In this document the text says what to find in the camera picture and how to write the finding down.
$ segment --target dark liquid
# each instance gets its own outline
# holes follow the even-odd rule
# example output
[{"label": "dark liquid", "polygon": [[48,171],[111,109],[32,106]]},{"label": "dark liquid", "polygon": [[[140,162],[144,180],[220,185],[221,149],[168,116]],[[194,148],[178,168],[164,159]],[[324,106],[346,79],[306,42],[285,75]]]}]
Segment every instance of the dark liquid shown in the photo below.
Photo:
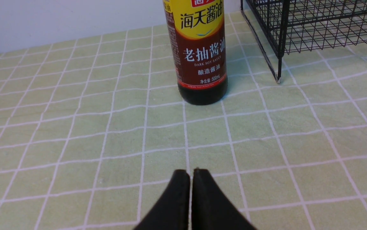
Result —
[{"label": "dark liquid", "polygon": [[189,104],[204,106],[218,102],[227,91],[227,79],[217,86],[205,90],[190,90],[178,84],[179,93]]}]

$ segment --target table surface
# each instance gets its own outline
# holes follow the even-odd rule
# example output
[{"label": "table surface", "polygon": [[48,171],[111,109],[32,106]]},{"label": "table surface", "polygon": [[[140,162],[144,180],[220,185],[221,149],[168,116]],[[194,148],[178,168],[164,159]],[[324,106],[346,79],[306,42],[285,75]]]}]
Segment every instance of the table surface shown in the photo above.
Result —
[{"label": "table surface", "polygon": [[239,12],[226,47],[209,106],[165,25],[1,54],[0,229],[131,229],[196,167],[259,229],[367,229],[367,44],[286,55],[281,86]]}]

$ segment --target black wire rack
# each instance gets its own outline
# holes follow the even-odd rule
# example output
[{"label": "black wire rack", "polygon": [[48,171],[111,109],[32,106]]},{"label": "black wire rack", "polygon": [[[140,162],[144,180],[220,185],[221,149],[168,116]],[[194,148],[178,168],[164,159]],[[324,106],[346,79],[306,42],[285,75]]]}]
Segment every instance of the black wire rack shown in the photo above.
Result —
[{"label": "black wire rack", "polygon": [[[243,1],[279,60],[277,73],[244,12]],[[277,83],[284,54],[367,43],[367,0],[241,0],[241,12]]]}]

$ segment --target bottle label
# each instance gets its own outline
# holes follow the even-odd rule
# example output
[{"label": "bottle label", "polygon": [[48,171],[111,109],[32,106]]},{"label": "bottle label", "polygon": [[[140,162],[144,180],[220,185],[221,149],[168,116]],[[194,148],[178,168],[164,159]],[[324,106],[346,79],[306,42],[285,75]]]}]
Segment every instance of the bottle label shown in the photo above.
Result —
[{"label": "bottle label", "polygon": [[212,88],[227,77],[223,0],[163,0],[178,83]]}]

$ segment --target yellow label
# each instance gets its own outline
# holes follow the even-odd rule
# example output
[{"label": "yellow label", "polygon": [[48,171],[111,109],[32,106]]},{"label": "yellow label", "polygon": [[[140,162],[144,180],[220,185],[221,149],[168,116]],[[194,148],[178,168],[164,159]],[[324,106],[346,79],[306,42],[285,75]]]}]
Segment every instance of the yellow label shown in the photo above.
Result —
[{"label": "yellow label", "polygon": [[176,31],[186,39],[212,36],[224,23],[223,0],[163,0]]}]

